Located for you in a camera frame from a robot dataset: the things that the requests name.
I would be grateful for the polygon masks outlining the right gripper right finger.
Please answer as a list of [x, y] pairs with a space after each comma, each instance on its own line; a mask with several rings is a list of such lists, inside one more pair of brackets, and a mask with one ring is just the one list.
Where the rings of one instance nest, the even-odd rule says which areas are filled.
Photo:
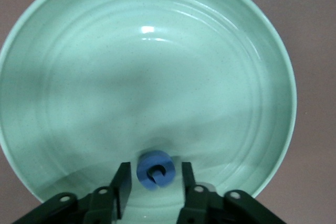
[[192, 164], [182, 163], [182, 177], [185, 203], [177, 218], [177, 223], [225, 223], [223, 199], [208, 186], [195, 180]]

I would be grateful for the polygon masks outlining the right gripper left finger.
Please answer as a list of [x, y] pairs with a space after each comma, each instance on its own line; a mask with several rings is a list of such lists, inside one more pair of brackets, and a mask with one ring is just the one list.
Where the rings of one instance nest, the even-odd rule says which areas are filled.
[[131, 163], [121, 163], [108, 186], [93, 191], [86, 223], [116, 223], [121, 220], [131, 192]]

